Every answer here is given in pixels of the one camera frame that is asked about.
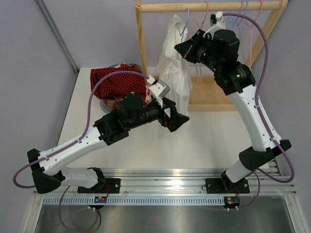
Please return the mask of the light blue hanger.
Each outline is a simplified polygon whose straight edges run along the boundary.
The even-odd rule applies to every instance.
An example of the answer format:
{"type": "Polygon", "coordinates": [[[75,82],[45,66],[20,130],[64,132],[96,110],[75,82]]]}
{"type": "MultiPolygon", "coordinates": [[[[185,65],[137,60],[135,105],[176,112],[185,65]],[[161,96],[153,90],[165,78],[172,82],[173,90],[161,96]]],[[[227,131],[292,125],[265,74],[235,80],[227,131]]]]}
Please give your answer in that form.
{"type": "MultiPolygon", "coordinates": [[[[249,1],[248,0],[245,0],[243,1],[242,0],[242,5],[241,5],[241,9],[239,11],[239,14],[242,13],[242,7],[245,5],[245,10],[244,10],[244,13],[243,15],[246,15],[247,11],[248,11],[248,5],[249,5],[249,1]]],[[[243,22],[244,18],[243,17],[237,17],[236,18],[236,27],[239,28],[239,26],[241,25],[241,23],[243,22]]]]}
{"type": "MultiPolygon", "coordinates": [[[[239,14],[241,14],[244,7],[244,1],[241,0],[241,7],[239,9],[239,14]]],[[[238,25],[238,17],[229,16],[227,19],[227,24],[230,29],[234,29],[238,25]]]]}
{"type": "Polygon", "coordinates": [[[186,30],[186,28],[187,28],[187,26],[188,26],[188,23],[189,23],[189,21],[190,21],[190,9],[187,8],[187,9],[185,10],[185,12],[187,12],[188,16],[187,16],[187,21],[185,22],[184,27],[183,27],[182,29],[180,29],[179,27],[177,27],[177,28],[178,28],[178,34],[179,34],[179,36],[181,37],[181,42],[183,42],[185,30],[186,30]]]}

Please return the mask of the white ruffled garment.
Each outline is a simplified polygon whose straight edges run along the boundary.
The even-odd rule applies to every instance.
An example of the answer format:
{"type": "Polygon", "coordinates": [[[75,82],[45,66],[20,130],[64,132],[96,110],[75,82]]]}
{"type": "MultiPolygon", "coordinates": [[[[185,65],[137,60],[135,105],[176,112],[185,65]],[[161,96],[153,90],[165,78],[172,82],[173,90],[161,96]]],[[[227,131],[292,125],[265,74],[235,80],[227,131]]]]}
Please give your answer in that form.
{"type": "MultiPolygon", "coordinates": [[[[170,20],[167,35],[163,42],[163,49],[156,68],[159,73],[159,78],[171,88],[166,98],[176,103],[176,108],[179,113],[188,116],[190,91],[192,89],[189,65],[174,49],[175,45],[181,43],[181,37],[178,34],[177,27],[182,29],[184,25],[185,22],[176,14],[170,20]]],[[[183,42],[187,34],[188,29],[186,28],[183,42]]]]}

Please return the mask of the dark red dotted garment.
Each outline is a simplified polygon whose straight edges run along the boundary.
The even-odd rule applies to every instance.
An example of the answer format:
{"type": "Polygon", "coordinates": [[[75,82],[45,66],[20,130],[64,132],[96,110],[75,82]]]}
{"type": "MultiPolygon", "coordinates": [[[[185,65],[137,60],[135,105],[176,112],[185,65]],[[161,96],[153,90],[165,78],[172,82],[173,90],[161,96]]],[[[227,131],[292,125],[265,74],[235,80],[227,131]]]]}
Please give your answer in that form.
{"type": "MultiPolygon", "coordinates": [[[[116,71],[134,71],[142,73],[137,64],[119,64],[114,67],[96,68],[90,72],[91,89],[106,75],[116,71]]],[[[105,79],[96,89],[94,95],[98,99],[123,99],[130,93],[146,97],[146,85],[143,77],[136,74],[119,73],[105,79]]]]}

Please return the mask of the red plaid garment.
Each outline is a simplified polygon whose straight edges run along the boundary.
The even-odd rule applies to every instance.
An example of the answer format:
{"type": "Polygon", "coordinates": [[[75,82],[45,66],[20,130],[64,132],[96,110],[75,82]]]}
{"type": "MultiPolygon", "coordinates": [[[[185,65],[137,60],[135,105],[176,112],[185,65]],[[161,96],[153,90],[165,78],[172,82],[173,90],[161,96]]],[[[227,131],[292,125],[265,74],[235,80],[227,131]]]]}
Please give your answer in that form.
{"type": "Polygon", "coordinates": [[[120,101],[122,101],[124,98],[116,98],[116,99],[103,99],[104,107],[112,111],[115,109],[120,101]]]}

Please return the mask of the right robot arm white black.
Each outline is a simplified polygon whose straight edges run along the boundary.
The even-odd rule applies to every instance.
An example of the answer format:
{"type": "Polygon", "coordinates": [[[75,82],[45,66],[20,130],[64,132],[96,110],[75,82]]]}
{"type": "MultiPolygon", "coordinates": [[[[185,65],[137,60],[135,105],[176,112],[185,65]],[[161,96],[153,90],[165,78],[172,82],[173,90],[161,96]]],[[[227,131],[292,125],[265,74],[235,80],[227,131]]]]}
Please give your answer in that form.
{"type": "Polygon", "coordinates": [[[248,174],[291,148],[288,139],[272,132],[272,124],[256,97],[256,81],[250,68],[238,61],[240,41],[231,30],[214,34],[198,30],[189,40],[174,46],[183,59],[201,63],[237,108],[251,139],[251,147],[239,153],[237,162],[221,174],[220,185],[232,192],[248,174]]]}

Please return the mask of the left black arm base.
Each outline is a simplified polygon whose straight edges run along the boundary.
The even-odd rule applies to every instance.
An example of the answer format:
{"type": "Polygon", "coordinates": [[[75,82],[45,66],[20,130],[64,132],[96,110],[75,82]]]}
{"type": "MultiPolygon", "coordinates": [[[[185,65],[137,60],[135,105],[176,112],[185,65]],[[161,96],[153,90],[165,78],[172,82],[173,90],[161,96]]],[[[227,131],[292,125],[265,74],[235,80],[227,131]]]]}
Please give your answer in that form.
{"type": "Polygon", "coordinates": [[[78,187],[77,193],[79,194],[119,194],[121,187],[121,179],[119,178],[106,178],[105,184],[96,184],[92,188],[78,187]]]}

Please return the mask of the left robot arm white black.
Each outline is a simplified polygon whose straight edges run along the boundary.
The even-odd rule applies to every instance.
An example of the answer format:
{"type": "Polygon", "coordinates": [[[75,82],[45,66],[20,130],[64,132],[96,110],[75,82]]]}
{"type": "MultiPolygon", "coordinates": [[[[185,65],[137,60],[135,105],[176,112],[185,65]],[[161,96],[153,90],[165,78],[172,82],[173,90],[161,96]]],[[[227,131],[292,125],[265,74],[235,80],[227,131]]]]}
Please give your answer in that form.
{"type": "Polygon", "coordinates": [[[28,151],[35,188],[39,194],[61,186],[77,187],[78,193],[107,193],[110,185],[100,168],[69,168],[67,165],[125,139],[134,128],[158,121],[170,132],[175,132],[189,119],[167,98],[163,98],[163,105],[156,100],[144,104],[139,95],[129,94],[109,114],[95,121],[86,134],[46,151],[28,151]]]}

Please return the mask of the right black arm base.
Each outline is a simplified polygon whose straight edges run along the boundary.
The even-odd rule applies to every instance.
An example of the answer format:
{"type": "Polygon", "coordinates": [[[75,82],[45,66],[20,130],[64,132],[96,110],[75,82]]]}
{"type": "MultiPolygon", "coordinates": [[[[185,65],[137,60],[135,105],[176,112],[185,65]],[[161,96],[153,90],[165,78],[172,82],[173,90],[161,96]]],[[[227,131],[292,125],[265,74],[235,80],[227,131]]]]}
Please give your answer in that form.
{"type": "Polygon", "coordinates": [[[243,178],[237,183],[224,184],[221,178],[206,178],[206,189],[208,194],[249,194],[248,181],[243,178]]]}

